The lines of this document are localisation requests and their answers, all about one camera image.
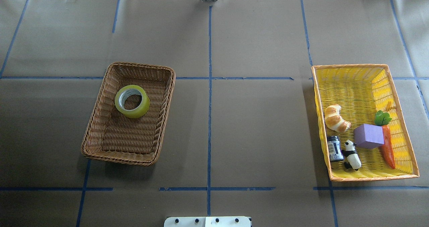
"brown wicker basket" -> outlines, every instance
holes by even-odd
[[[107,68],[83,138],[84,156],[114,163],[150,166],[158,160],[176,73],[168,67],[115,62]],[[115,95],[124,86],[141,86],[150,100],[147,113],[130,119],[115,108]],[[140,103],[129,97],[125,108]]]

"yellow wicker basket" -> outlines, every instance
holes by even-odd
[[[416,158],[404,122],[401,105],[387,65],[321,65],[311,68],[314,79],[319,135],[325,163],[332,181],[377,181],[419,177]],[[351,122],[345,133],[327,128],[324,110],[329,105],[341,105],[341,116]],[[343,146],[354,141],[353,130],[361,124],[374,124],[375,112],[389,112],[392,121],[392,146],[396,168],[384,161],[379,148],[356,148],[362,167],[358,171],[345,169],[342,162],[331,163],[326,137],[338,135]]]

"small jar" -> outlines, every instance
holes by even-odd
[[[341,153],[340,138],[337,135],[331,135],[327,138],[328,140],[328,151],[329,161],[339,162],[344,160],[343,154]]]

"green leaves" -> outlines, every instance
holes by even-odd
[[[391,120],[392,120],[392,118],[390,118],[390,115],[387,112],[377,111],[375,113],[374,124],[377,125],[377,126],[387,125],[387,124],[389,124],[389,122]]]

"toy carrot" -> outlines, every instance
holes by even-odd
[[[392,147],[392,134],[390,133],[390,127],[387,125],[391,120],[392,118],[390,118],[389,113],[377,111],[377,113],[375,114],[374,123],[377,126],[381,126],[381,128],[383,129],[384,144],[380,146],[381,155],[383,155],[383,158],[386,163],[391,168],[395,169],[396,166]]]

